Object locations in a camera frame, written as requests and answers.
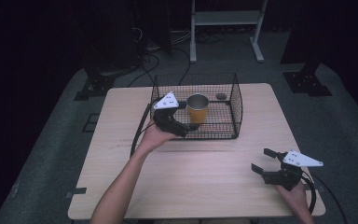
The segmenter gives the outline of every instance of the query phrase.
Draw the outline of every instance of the gray carpet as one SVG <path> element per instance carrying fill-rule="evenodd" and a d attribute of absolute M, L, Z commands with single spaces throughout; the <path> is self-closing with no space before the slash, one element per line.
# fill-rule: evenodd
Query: gray carpet
<path fill-rule="evenodd" d="M 249 36 L 233 34 L 213 45 L 198 44 L 198 62 L 191 65 L 188 73 L 236 73 L 240 83 L 270 84 L 300 150 L 324 162 L 323 168 L 310 170 L 335 193 L 349 223 L 358 223 L 358 105 L 343 87 L 339 76 L 323 64 L 316 75 L 333 96 L 293 94 L 282 72 L 298 71 L 302 64 L 280 64 L 289 33 L 262 33 L 260 48 L 264 63 L 256 61 Z M 185 43 L 177 48 L 188 52 L 189 45 Z M 180 76 L 188 67 L 188 58 L 180 50 L 174 50 L 171 56 L 162 51 L 154 55 L 160 62 L 150 72 L 151 76 Z M 155 64 L 155 58 L 145 57 L 146 69 Z M 138 69 L 118 78 L 115 88 L 127 87 L 143 72 L 143 69 Z M 82 130 L 90 114 L 100 113 L 104 100 L 103 97 L 91 97 L 88 101 L 74 101 L 86 80 L 84 70 L 78 71 L 63 92 L 0 210 L 0 224 L 71 223 L 67 216 L 71 192 L 76 187 L 92 137 L 92 133 Z M 145 75 L 132 86 L 148 86 L 150 82 Z M 325 215 L 316 218 L 316 223 L 343 223 L 331 195 L 318 181 L 316 185 L 322 190 L 327 210 Z M 258 223 L 296 221 L 292 217 L 269 217 L 258 219 Z"/>

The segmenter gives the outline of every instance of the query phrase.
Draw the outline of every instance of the wire mesh basket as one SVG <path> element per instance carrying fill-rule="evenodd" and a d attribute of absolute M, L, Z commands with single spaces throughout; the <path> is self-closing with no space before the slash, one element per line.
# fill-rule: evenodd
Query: wire mesh basket
<path fill-rule="evenodd" d="M 242 122 L 242 99 L 236 74 L 208 75 L 159 75 L 154 78 L 151 102 L 173 92 L 179 103 L 185 103 L 193 94 L 209 99 L 208 113 L 204 123 L 186 138 L 180 139 L 235 139 L 240 134 Z M 155 109 L 150 111 L 153 117 Z M 174 118 L 190 126 L 187 109 L 177 109 Z"/>

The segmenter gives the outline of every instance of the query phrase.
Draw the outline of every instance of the orange cup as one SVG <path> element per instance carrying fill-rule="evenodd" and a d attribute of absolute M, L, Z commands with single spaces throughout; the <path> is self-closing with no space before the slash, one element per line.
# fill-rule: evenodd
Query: orange cup
<path fill-rule="evenodd" d="M 190 123 L 201 124 L 205 122 L 208 114 L 209 100 L 202 94 L 194 94 L 187 98 L 187 110 L 190 115 Z"/>

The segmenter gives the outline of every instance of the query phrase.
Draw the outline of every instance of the white shelf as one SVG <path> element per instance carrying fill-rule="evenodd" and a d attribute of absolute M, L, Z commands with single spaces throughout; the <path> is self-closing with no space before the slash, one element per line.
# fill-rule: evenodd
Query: white shelf
<path fill-rule="evenodd" d="M 196 12 L 195 25 L 257 24 L 259 15 L 259 10 Z"/>

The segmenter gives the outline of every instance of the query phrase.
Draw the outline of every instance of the human hand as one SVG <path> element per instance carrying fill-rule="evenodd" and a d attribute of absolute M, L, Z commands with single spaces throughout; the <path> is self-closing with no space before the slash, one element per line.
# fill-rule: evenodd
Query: human hand
<path fill-rule="evenodd" d="M 283 186 L 275 185 L 275 189 L 281 194 L 284 201 L 293 211 L 300 223 L 313 223 L 310 210 L 307 204 L 307 195 L 305 193 L 304 184 L 299 181 L 292 190 L 287 190 Z"/>
<path fill-rule="evenodd" d="M 142 150 L 148 154 L 174 137 L 176 137 L 175 134 L 163 132 L 153 120 L 150 120 L 146 126 L 141 143 L 136 150 Z"/>

